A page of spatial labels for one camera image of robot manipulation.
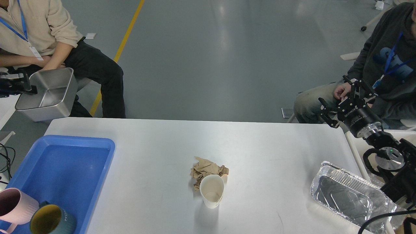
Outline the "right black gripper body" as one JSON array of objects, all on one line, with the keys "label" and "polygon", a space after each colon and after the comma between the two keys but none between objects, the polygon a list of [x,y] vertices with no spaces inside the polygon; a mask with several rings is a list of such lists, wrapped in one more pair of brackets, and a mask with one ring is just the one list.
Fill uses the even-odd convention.
[{"label": "right black gripper body", "polygon": [[338,120],[352,133],[355,138],[368,138],[382,131],[382,120],[373,113],[368,105],[353,104],[347,101],[338,104]]}]

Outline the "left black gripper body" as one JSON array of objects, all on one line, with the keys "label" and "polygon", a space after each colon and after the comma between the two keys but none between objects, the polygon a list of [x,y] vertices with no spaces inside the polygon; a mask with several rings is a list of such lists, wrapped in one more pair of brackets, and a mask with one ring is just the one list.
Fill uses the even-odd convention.
[{"label": "left black gripper body", "polygon": [[12,84],[5,79],[0,81],[0,98],[7,98],[10,95],[17,95],[16,90],[13,88]]}]

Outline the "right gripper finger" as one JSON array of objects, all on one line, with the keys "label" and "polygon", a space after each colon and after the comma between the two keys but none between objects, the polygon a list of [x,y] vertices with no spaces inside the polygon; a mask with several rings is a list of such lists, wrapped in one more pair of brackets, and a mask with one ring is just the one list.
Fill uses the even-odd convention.
[{"label": "right gripper finger", "polygon": [[337,117],[339,113],[338,106],[341,101],[337,101],[335,107],[330,107],[327,101],[324,98],[318,98],[318,101],[321,103],[321,110],[319,112],[319,116],[324,120],[332,128],[338,128],[340,125],[344,124],[340,121]]},{"label": "right gripper finger", "polygon": [[364,80],[350,79],[347,75],[343,76],[343,80],[351,86],[351,90],[342,100],[346,100],[350,105],[366,105],[378,96]]}]

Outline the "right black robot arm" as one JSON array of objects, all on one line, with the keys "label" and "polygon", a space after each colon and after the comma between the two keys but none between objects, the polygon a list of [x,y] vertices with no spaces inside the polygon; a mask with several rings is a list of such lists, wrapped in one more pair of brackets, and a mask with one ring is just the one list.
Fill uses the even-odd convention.
[{"label": "right black robot arm", "polygon": [[351,91],[336,108],[330,108],[323,98],[320,115],[333,128],[343,123],[358,139],[368,145],[362,156],[365,169],[383,179],[382,187],[328,161],[323,161],[314,178],[310,194],[319,204],[343,219],[359,226],[358,233],[368,231],[384,234],[394,216],[404,217],[405,233],[411,233],[415,219],[415,146],[396,140],[386,132],[382,120],[373,113],[368,101],[376,93],[365,81],[343,79]]}]

